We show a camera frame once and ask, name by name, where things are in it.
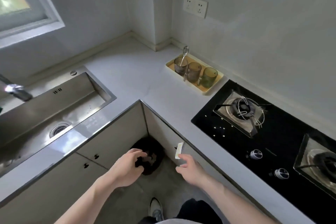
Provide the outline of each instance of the forearm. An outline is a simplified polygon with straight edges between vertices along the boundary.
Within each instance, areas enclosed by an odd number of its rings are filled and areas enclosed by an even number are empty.
[[[201,188],[212,198],[231,224],[275,224],[237,194],[210,176],[206,176]]]
[[[104,175],[59,218],[55,224],[92,224],[109,195],[114,190]]]

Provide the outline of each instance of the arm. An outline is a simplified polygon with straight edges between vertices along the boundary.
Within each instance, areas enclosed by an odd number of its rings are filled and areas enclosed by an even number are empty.
[[[275,224],[272,219],[208,175],[191,155],[179,154],[179,157],[187,163],[176,167],[176,171],[188,183],[203,189],[231,224]]]
[[[138,157],[147,154],[139,149],[131,149],[121,156],[115,164],[59,218],[55,224],[92,224],[103,204],[115,188],[125,187],[135,182],[144,171],[135,167]]]

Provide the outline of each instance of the window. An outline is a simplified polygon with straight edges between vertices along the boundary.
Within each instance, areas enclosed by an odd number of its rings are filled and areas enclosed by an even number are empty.
[[[51,0],[0,0],[0,48],[60,27]]]

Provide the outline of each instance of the gas stove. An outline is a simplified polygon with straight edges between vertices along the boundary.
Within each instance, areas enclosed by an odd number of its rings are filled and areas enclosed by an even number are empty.
[[[229,80],[191,120],[314,222],[336,206],[336,141]]]

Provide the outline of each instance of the sink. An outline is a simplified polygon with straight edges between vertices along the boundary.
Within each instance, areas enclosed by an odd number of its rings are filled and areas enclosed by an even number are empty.
[[[0,114],[0,177],[116,99],[86,68],[67,74],[69,80]]]

